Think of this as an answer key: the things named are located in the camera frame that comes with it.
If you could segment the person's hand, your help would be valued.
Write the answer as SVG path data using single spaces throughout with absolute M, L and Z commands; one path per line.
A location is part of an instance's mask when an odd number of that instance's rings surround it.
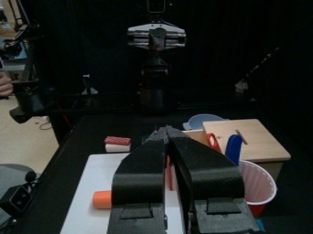
M 13 85 L 12 85 L 12 79 L 5 74 L 4 71 L 0 71 L 0 97 L 7 97 L 12 94 L 13 91 Z

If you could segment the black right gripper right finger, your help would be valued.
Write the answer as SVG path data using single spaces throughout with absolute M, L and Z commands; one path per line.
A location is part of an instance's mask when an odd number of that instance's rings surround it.
M 245 199 L 245 183 L 227 157 L 166 126 L 187 234 L 251 234 L 259 230 Z

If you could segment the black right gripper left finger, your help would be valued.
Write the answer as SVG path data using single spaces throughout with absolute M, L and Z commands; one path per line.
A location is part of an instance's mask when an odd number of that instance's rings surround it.
M 166 129 L 122 159 L 111 184 L 107 234 L 164 234 Z

